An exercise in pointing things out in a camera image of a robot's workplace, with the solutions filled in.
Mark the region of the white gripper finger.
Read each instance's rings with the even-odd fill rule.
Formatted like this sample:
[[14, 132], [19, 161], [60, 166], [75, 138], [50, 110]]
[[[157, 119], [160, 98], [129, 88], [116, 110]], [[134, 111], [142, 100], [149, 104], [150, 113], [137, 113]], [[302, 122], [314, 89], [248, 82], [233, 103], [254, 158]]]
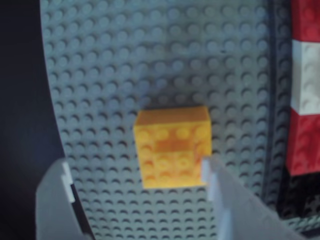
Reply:
[[72, 204], [73, 179], [63, 158], [46, 171], [36, 189], [35, 225], [37, 240], [83, 240], [83, 233]]
[[302, 240], [282, 222], [223, 162], [205, 156], [201, 178], [207, 201], [212, 204], [219, 240]]

